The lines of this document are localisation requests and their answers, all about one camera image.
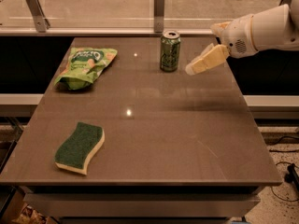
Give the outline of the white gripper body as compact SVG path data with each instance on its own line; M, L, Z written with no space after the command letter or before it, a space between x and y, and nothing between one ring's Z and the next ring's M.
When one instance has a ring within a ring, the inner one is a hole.
M228 47L231 57L249 57L258 52L252 41L252 19L252 14L235 19L221 32L221 43Z

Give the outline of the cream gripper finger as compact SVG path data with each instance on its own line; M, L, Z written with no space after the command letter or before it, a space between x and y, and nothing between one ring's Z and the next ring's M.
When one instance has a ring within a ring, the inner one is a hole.
M210 26L211 32L216 36L220 37L221 33L227 28L230 24L229 21L221 22L221 23L214 23Z
M226 62L229 50L224 45L209 44L202 53L195 57L185 68L188 75L203 73Z

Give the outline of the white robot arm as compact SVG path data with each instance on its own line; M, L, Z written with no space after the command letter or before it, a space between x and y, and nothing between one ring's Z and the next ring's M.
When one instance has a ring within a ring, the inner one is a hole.
M299 50L299 0L215 23L210 29L221 43L208 45L186 66L190 76L219 66L228 57L239 59L268 49Z

